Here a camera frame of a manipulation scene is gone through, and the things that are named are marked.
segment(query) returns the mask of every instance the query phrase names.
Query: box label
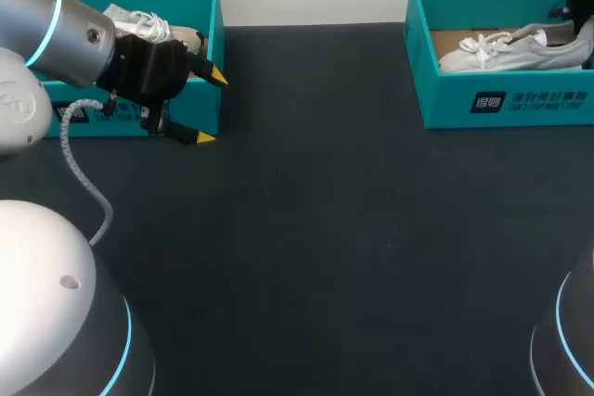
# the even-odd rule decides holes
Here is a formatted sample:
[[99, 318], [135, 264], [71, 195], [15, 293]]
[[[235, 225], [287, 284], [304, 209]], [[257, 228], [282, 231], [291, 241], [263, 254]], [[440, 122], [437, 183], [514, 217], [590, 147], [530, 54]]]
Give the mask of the box label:
[[503, 107], [507, 92], [479, 92], [474, 97], [471, 113], [497, 113]]
[[554, 111], [581, 109], [588, 92], [518, 92], [514, 93], [508, 111]]
[[[95, 112], [95, 120], [97, 122], [138, 122], [138, 125], [140, 125], [140, 119], [142, 117], [142, 107], [125, 99], [118, 99], [117, 107], [109, 117], [105, 116], [105, 113], [100, 110], [93, 111]], [[171, 118], [169, 101], [163, 104], [163, 115]]]
[[[54, 108], [54, 112], [60, 122], [62, 122], [62, 118], [64, 117], [64, 112], [70, 106], [71, 102], [53, 102], [52, 107]], [[71, 124], [88, 124], [89, 123], [89, 115], [86, 114], [86, 110], [84, 108], [77, 109], [71, 117]]]

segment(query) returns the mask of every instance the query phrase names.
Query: black tabletop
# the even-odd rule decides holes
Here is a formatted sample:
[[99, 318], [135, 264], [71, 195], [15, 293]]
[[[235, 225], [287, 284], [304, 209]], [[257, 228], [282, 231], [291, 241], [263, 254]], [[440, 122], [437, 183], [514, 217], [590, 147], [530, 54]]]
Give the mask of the black tabletop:
[[[424, 130], [398, 24], [226, 34], [215, 143], [72, 142], [158, 396], [536, 394], [533, 325], [594, 234], [594, 129]], [[57, 141], [0, 172], [100, 225]]]

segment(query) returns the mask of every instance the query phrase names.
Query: shoelace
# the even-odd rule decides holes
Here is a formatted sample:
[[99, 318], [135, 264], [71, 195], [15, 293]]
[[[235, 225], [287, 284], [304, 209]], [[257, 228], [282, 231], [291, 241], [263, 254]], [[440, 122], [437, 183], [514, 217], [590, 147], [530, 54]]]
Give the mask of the shoelace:
[[468, 53], [476, 54], [476, 58], [481, 64], [481, 69], [486, 69], [486, 63], [497, 53], [510, 52], [508, 42], [511, 41], [511, 33], [496, 32], [490, 36], [484, 37], [479, 33], [478, 40], [467, 37], [460, 41], [460, 48]]
[[138, 19], [131, 32], [143, 39], [159, 44], [171, 40], [171, 28], [167, 20], [161, 19], [155, 13], [133, 11], [130, 19]]
[[91, 181], [86, 177], [81, 168], [78, 166], [78, 163], [74, 159], [74, 156], [72, 155], [71, 143], [68, 137], [68, 131], [71, 126], [71, 119], [72, 116], [74, 116], [74, 113], [76, 113], [84, 107], [90, 107], [95, 110], [102, 110], [103, 104], [101, 104], [99, 101], [96, 101], [95, 99], [79, 99], [78, 101], [74, 101], [72, 104], [70, 104], [62, 115], [62, 123], [59, 127], [59, 141], [60, 145], [62, 146], [62, 153], [64, 154], [64, 158], [66, 159], [66, 162], [70, 166], [72, 172], [74, 173], [76, 178], [78, 178], [78, 181], [81, 182], [84, 188], [89, 191], [89, 193], [93, 196], [94, 199], [97, 200], [97, 202], [101, 205], [103, 211], [105, 212], [105, 219], [103, 220], [103, 224], [101, 225], [95, 236], [93, 236], [93, 238], [91, 238], [91, 240], [89, 241], [89, 245], [93, 247], [99, 241], [99, 239], [101, 239], [105, 235], [105, 233], [108, 232], [108, 229], [111, 226], [111, 222], [113, 221], [113, 208], [111, 207], [111, 204], [108, 201], [108, 199], [105, 198], [103, 194], [99, 192], [99, 189], [97, 189], [95, 185], [91, 183]]

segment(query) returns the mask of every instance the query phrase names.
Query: blue led ring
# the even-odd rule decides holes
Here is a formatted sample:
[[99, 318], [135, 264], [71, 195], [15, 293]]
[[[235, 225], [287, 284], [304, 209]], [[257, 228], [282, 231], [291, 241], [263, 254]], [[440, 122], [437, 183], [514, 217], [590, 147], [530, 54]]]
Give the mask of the blue led ring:
[[565, 286], [565, 282], [569, 278], [570, 274], [571, 273], [569, 273], [565, 277], [565, 280], [563, 280], [561, 288], [559, 289], [559, 294], [557, 294], [557, 305], [555, 307], [555, 315], [557, 317], [557, 330], [559, 331], [559, 336], [561, 338], [561, 344], [563, 345], [563, 348], [565, 349], [565, 352], [567, 353], [569, 360], [572, 362], [575, 369], [577, 370], [577, 373], [579, 373], [579, 376], [581, 376], [586, 381], [586, 383], [594, 390], [594, 382], [592, 382], [592, 379], [589, 378], [589, 376], [582, 369], [582, 367], [579, 366], [579, 363], [574, 358], [574, 355], [572, 354], [571, 350], [569, 349], [569, 345], [567, 345], [567, 340], [565, 340], [565, 336], [563, 334], [563, 329], [561, 328], [561, 316], [560, 316], [560, 311], [559, 311], [559, 308], [561, 306], [561, 294], [563, 293], [563, 287]]
[[39, 44], [39, 48], [37, 48], [37, 51], [33, 54], [33, 56], [31, 56], [31, 59], [29, 59], [29, 61], [27, 62], [27, 67], [30, 67], [35, 62], [37, 62], [37, 59], [39, 59], [39, 57], [44, 53], [47, 44], [49, 44], [49, 40], [52, 38], [52, 35], [54, 34], [56, 27], [58, 26], [58, 19], [61, 11], [62, 0], [56, 0], [56, 7], [54, 8], [54, 17], [52, 18], [52, 21], [49, 23], [49, 29], [45, 34], [44, 40], [41, 41], [41, 43]]
[[128, 352], [130, 352], [130, 342], [132, 340], [132, 315], [130, 314], [130, 307], [128, 306], [126, 297], [123, 298], [123, 302], [126, 305], [126, 311], [128, 313], [128, 339], [126, 340], [126, 347], [123, 349], [123, 355], [122, 359], [120, 360], [120, 364], [118, 365], [118, 369], [115, 370], [115, 373], [113, 374], [110, 383], [103, 391], [101, 391], [101, 394], [99, 394], [99, 396], [107, 396], [108, 393], [111, 391], [116, 381], [118, 380], [118, 377], [120, 377], [120, 374], [122, 373], [123, 366], [125, 365], [126, 359], [128, 358]]

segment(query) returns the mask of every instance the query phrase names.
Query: logo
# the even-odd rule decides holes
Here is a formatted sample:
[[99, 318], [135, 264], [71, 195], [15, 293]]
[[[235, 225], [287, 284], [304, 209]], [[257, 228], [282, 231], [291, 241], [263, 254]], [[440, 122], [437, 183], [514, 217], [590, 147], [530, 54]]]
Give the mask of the logo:
[[503, 107], [506, 92], [479, 92], [474, 97], [471, 113], [497, 113]]
[[[62, 118], [64, 116], [64, 112], [68, 108], [71, 102], [54, 102], [52, 103], [52, 107], [56, 112], [56, 116], [58, 116], [58, 120], [62, 122]], [[88, 124], [89, 123], [89, 115], [86, 114], [85, 109], [77, 109], [71, 118], [72, 124]]]

